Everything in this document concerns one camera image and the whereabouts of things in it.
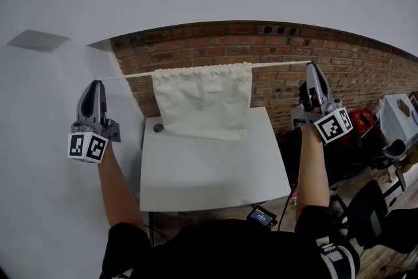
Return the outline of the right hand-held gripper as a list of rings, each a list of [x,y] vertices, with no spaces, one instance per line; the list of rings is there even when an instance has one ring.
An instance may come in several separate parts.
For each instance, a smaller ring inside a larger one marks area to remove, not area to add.
[[[324,105],[332,99],[329,83],[316,63],[306,65],[306,87],[312,105]],[[313,123],[323,144],[339,139],[353,130],[348,112],[340,99],[334,99],[325,112],[321,119]]]

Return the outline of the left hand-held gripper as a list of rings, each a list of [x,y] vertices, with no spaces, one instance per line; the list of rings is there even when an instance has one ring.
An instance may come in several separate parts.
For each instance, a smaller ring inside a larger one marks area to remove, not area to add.
[[[103,118],[107,112],[105,86],[94,80],[77,105],[77,121],[68,134],[67,157],[86,163],[101,163],[110,141],[121,142],[120,125]]]

